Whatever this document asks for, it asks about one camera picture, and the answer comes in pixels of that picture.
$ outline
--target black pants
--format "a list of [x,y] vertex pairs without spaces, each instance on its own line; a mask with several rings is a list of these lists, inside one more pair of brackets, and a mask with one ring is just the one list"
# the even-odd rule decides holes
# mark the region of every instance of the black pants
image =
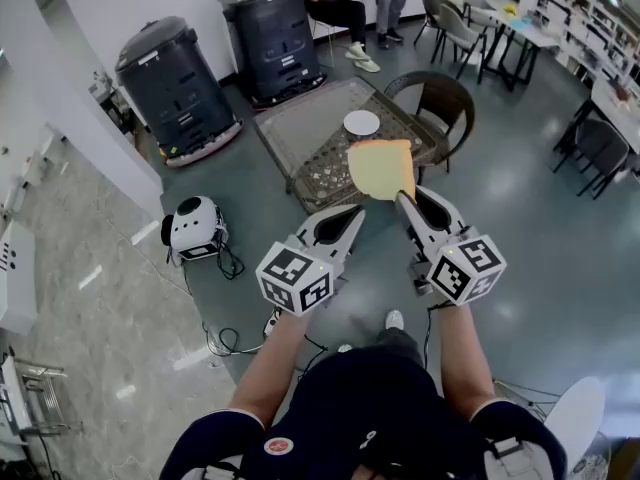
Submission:
[[355,0],[336,0],[335,2],[312,2],[305,0],[309,16],[334,27],[347,27],[351,41],[365,44],[367,16],[364,4]]
[[396,329],[395,327],[385,329],[378,334],[376,342],[372,347],[382,348],[392,354],[407,357],[424,367],[422,357],[420,357],[420,353],[418,352],[418,344],[406,332]]

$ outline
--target circular logo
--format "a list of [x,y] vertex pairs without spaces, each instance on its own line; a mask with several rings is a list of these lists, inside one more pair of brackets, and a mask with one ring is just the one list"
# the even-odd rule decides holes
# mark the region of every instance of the circular logo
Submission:
[[269,455],[286,455],[293,450],[293,441],[286,437],[274,437],[264,444],[264,451]]

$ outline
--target slice of bread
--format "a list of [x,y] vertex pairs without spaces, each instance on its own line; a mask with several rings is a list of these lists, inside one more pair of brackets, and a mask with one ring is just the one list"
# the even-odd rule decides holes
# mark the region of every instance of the slice of bread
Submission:
[[411,143],[408,140],[363,140],[347,152],[351,179],[363,194],[393,201],[400,190],[415,199]]

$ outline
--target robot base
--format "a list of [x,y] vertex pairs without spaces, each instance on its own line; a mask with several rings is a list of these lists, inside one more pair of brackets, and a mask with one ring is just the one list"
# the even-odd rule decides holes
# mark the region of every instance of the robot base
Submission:
[[167,158],[165,164],[167,167],[183,167],[185,165],[192,164],[193,162],[197,162],[202,158],[209,156],[211,153],[218,151],[224,145],[231,141],[244,126],[244,122],[242,119],[233,123],[229,128],[227,128],[220,135],[209,139],[207,142],[202,144],[201,149],[194,151],[193,153],[189,153],[186,155],[177,156],[175,158]]
[[251,98],[251,107],[256,112],[262,112],[263,110],[268,110],[272,107],[280,105],[285,101],[289,101],[296,96],[300,96],[306,92],[312,91],[313,89],[317,89],[322,86],[327,80],[327,75],[325,73],[320,73],[320,76],[315,78],[310,78],[308,80],[303,80],[291,87],[288,87],[286,90],[282,91],[280,94],[277,94],[273,98],[258,100],[254,97]]

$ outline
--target wicker table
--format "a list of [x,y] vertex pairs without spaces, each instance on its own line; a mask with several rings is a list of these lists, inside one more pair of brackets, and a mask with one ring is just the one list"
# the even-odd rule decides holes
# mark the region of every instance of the wicker table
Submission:
[[359,203],[365,196],[349,174],[347,150],[361,137],[345,130],[344,117],[369,110],[380,118],[375,139],[407,139],[416,167],[430,165],[436,142],[384,94],[361,78],[351,78],[295,98],[260,114],[258,134],[282,171],[287,191],[308,213]]

